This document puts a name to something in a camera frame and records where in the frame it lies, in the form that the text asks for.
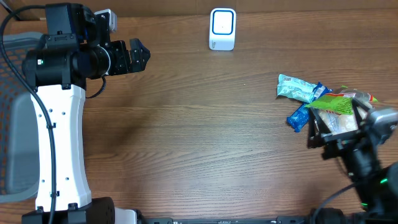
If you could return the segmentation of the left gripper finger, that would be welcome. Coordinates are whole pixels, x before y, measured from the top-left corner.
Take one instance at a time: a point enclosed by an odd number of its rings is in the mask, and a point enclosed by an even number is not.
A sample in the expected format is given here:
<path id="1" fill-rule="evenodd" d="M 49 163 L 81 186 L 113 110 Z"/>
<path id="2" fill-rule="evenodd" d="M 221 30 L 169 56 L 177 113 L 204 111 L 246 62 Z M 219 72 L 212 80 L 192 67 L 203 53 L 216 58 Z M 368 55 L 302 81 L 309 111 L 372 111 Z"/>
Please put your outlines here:
<path id="1" fill-rule="evenodd" d="M 130 39 L 129 44 L 132 58 L 150 58 L 150 50 L 147 49 L 139 39 Z"/>
<path id="2" fill-rule="evenodd" d="M 142 72 L 146 69 L 146 64 L 150 59 L 150 54 L 131 54 L 131 65 L 129 71 L 131 73 Z"/>

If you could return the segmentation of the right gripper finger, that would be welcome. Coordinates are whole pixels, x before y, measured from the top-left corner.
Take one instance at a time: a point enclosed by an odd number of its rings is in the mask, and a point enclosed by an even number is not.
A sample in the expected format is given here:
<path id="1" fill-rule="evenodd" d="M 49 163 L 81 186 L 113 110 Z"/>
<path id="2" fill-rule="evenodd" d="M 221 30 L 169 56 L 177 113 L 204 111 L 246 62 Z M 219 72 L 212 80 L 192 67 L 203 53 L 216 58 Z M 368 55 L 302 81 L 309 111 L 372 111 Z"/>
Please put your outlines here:
<path id="1" fill-rule="evenodd" d="M 353 98 L 351 100 L 351 104 L 356 124 L 358 126 L 358 129 L 361 129 L 366 123 L 365 119 L 368 115 L 369 110 L 372 108 L 372 105 L 370 103 L 363 102 L 358 98 Z"/>
<path id="2" fill-rule="evenodd" d="M 331 134 L 330 129 L 322 120 L 319 114 L 319 110 L 313 107 L 309 108 L 309 127 L 308 127 L 308 138 L 309 139 L 320 139 Z"/>

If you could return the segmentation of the beige cookie pouch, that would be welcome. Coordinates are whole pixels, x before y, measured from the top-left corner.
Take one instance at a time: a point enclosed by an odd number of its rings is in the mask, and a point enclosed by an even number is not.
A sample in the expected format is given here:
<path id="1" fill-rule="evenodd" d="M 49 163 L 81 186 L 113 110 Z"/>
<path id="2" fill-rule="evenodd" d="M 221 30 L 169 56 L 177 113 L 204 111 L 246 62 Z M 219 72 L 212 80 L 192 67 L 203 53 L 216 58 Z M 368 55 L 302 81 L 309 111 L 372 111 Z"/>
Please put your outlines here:
<path id="1" fill-rule="evenodd" d="M 346 86 L 342 86 L 341 88 L 334 90 L 333 93 L 341 93 L 344 95 L 348 94 L 349 96 L 352 95 L 357 100 L 362 101 L 369 108 L 373 107 L 371 103 L 377 102 L 377 99 L 373 95 L 361 90 L 350 89 Z M 341 134 L 358 129 L 354 113 L 338 114 L 337 112 L 330 110 L 318 110 L 318 114 L 333 134 Z"/>

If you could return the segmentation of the blue snack packet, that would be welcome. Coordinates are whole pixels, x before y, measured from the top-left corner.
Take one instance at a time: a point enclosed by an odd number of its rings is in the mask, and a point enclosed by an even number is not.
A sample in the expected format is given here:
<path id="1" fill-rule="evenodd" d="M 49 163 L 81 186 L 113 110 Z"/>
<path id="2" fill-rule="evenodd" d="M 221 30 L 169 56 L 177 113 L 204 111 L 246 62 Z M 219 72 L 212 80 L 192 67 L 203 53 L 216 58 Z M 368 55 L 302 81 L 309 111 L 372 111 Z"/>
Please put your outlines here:
<path id="1" fill-rule="evenodd" d="M 317 100 L 319 97 L 326 93 L 331 93 L 332 89 L 327 88 L 325 85 L 318 82 L 316 87 L 313 89 L 311 97 L 308 103 L 302 103 L 302 105 L 289 117 L 287 117 L 287 123 L 294 129 L 296 133 L 299 133 L 301 129 L 308 123 L 310 118 L 309 110 L 306 107 L 309 103 Z"/>

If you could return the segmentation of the green Haribo candy bag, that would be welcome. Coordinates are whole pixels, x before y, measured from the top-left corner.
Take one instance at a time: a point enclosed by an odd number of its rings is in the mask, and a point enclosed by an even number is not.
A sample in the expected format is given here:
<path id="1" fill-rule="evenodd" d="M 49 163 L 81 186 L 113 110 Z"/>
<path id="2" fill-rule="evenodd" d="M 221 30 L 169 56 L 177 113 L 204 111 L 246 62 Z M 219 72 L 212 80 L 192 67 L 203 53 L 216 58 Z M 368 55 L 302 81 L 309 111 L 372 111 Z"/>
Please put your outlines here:
<path id="1" fill-rule="evenodd" d="M 353 98 L 368 104 L 378 102 L 378 100 L 368 92 L 342 86 L 341 88 L 333 90 L 330 93 L 325 93 L 306 107 L 324 110 L 327 112 L 336 113 L 338 115 L 352 115 Z"/>

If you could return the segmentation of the teal white snack packet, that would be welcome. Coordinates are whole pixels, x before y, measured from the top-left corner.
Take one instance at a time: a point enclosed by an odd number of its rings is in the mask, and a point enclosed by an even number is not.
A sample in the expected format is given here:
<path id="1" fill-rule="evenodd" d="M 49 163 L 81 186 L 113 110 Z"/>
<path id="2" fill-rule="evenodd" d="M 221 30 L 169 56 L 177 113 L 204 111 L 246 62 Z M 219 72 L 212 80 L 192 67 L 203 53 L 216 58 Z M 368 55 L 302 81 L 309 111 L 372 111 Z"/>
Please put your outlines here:
<path id="1" fill-rule="evenodd" d="M 310 103 L 315 87 L 316 84 L 280 74 L 277 84 L 277 96 L 285 96 L 304 103 Z"/>

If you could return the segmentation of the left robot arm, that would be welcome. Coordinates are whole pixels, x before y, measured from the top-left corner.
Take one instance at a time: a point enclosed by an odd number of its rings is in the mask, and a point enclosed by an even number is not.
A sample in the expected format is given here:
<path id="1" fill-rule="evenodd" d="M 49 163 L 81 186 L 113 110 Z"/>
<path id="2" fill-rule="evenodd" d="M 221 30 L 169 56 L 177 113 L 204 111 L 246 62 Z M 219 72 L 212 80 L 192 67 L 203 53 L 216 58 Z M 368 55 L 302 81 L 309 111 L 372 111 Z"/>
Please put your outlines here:
<path id="1" fill-rule="evenodd" d="M 35 210 L 23 223 L 144 222 L 138 210 L 93 198 L 83 156 L 83 108 L 87 80 L 141 72 L 150 52 L 140 40 L 111 41 L 116 14 L 77 3 L 48 4 L 45 46 L 22 64 L 37 118 L 39 186 Z"/>

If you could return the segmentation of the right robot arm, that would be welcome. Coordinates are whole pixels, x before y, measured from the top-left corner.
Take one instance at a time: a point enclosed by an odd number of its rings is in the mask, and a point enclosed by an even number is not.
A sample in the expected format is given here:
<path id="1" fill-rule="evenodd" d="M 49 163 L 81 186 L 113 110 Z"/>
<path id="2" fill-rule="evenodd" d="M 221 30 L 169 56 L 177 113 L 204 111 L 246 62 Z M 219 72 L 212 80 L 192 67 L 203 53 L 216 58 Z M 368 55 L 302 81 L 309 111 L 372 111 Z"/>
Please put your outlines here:
<path id="1" fill-rule="evenodd" d="M 341 159 L 351 184 L 327 198 L 309 215 L 309 223 L 397 223 L 397 164 L 382 167 L 378 147 L 397 129 L 397 110 L 370 108 L 351 100 L 357 129 L 333 134 L 317 109 L 309 109 L 309 148 L 322 147 L 322 158 Z M 350 216 L 327 204 L 355 189 L 363 209 Z"/>

